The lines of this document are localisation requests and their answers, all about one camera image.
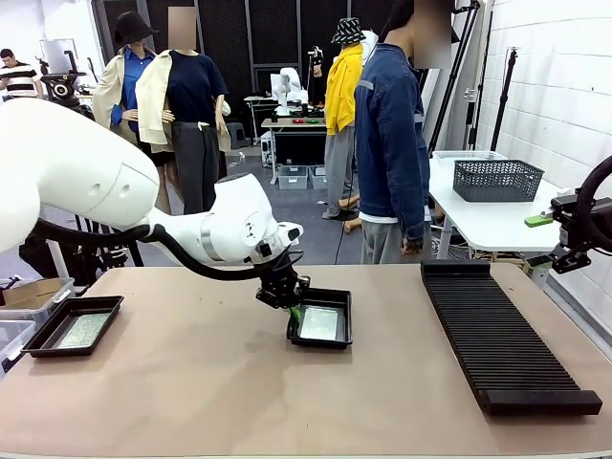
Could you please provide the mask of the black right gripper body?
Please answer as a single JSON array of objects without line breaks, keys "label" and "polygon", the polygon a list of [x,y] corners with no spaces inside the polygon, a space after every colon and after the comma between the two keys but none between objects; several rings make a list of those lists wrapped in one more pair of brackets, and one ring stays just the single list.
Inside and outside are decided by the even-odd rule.
[{"label": "black right gripper body", "polygon": [[566,274],[588,267],[591,259],[588,252],[594,248],[589,224],[595,200],[581,199],[579,192],[560,196],[551,201],[551,211],[560,223],[559,242],[553,250],[558,256],[559,266],[553,269],[558,274]]}]

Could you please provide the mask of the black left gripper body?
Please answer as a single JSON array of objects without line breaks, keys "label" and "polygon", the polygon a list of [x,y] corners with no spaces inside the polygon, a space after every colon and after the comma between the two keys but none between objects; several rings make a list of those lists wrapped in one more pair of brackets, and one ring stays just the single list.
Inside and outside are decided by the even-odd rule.
[{"label": "black left gripper body", "polygon": [[260,280],[255,298],[274,309],[298,306],[311,283],[309,276],[299,275],[292,266],[265,273]]}]

